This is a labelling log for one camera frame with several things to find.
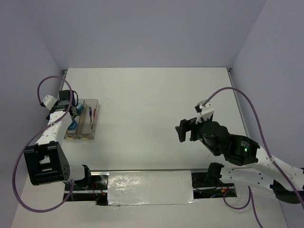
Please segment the blue jar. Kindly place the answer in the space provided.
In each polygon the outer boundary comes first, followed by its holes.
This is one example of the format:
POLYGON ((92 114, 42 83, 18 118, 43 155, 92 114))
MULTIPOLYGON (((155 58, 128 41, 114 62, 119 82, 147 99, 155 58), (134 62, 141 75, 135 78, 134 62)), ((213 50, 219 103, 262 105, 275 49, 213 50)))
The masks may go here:
POLYGON ((72 123, 69 125, 68 130, 73 131, 77 128, 78 124, 76 120, 73 120, 72 123))
POLYGON ((81 103, 81 101, 77 101, 77 104, 76 104, 77 115, 81 115, 83 108, 84 107, 83 107, 83 104, 81 103))

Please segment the blue pen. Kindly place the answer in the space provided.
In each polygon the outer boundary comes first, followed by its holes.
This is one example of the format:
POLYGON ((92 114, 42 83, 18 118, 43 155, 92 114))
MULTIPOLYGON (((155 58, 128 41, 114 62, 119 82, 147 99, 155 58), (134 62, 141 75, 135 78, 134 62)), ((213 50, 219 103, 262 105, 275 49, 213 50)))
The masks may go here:
POLYGON ((93 129, 93 112, 92 112, 92 107, 88 107, 89 108, 89 117, 90 117, 90 127, 91 129, 93 129))

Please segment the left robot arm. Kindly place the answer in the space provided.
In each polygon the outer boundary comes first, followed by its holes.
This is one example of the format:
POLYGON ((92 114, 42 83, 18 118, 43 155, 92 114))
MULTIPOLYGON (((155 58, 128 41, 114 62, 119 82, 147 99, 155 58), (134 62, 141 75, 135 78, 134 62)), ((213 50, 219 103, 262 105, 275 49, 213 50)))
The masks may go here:
POLYGON ((69 90, 59 92, 59 99, 46 96, 44 106, 49 110, 49 128, 44 130, 34 145, 27 146, 24 157, 33 185, 74 181, 81 189, 93 184, 93 177, 86 165, 71 165, 62 149, 66 131, 78 115, 74 94, 69 90))

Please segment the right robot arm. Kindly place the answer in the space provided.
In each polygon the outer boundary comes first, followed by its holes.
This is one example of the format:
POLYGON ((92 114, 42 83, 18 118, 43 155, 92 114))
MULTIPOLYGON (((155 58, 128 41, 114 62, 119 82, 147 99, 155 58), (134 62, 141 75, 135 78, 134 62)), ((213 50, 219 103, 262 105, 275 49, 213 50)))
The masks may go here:
POLYGON ((214 156, 223 156, 235 168, 218 162, 210 163, 206 174, 212 186, 244 184, 272 191, 275 197, 290 204, 304 201, 304 170, 293 167, 275 157, 270 157, 257 142, 242 135, 230 134, 218 122, 196 119, 181 120, 175 127, 179 141, 200 141, 214 156))

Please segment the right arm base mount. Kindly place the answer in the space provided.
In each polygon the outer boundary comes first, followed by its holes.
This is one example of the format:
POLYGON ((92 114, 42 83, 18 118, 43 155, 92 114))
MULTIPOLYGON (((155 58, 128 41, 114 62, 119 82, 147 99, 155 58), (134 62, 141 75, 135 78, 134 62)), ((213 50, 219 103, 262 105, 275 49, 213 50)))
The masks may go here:
POLYGON ((236 197, 235 185, 233 183, 224 183, 220 180, 220 172, 224 165, 213 162, 205 171, 192 171, 192 187, 194 199, 211 199, 236 197))

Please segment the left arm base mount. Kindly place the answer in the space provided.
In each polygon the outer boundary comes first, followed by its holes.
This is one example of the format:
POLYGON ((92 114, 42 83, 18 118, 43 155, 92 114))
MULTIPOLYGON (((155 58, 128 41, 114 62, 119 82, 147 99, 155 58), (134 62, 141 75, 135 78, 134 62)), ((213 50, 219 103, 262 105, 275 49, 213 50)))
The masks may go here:
POLYGON ((63 199, 73 189, 67 202, 92 202, 98 206, 108 206, 108 182, 109 172, 90 171, 82 180, 76 180, 73 188, 70 182, 65 183, 63 199))

